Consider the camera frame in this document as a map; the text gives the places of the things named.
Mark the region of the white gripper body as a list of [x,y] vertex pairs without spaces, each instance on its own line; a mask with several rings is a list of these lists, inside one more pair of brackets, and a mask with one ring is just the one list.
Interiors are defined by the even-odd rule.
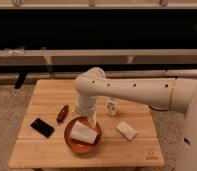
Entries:
[[81,116],[92,117],[96,110],[96,97],[78,96],[74,111]]

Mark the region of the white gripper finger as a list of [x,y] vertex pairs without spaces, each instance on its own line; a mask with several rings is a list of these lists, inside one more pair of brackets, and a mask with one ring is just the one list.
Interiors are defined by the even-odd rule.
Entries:
[[90,126],[92,128],[95,128],[97,125],[97,120],[96,120],[96,116],[92,116],[88,118],[88,122],[90,123]]

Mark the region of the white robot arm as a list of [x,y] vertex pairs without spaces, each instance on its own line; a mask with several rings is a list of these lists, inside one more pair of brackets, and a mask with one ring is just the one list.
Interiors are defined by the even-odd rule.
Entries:
[[185,115],[183,142],[176,171],[197,171],[197,79],[108,79],[98,67],[80,74],[74,82],[76,110],[92,117],[99,96],[135,101]]

